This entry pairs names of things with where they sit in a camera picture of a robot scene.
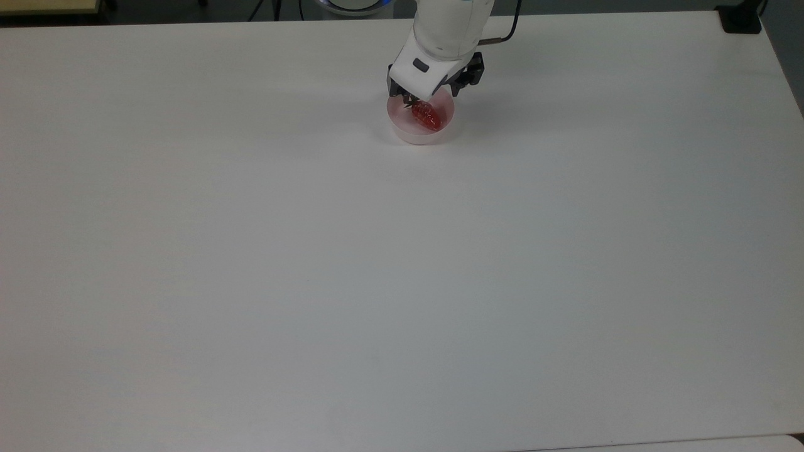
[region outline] red strawberry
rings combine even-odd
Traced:
[[[416,122],[433,132],[441,128],[441,118],[438,117],[438,113],[436,113],[436,110],[428,102],[413,102],[411,112],[413,113],[413,117],[416,118]]]

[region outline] white table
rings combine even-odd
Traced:
[[[804,452],[801,442],[790,436],[660,442],[628,446],[562,449],[563,452]]]
[[[409,26],[0,30],[0,450],[804,430],[804,121],[767,37],[522,18],[416,148],[384,113]]]

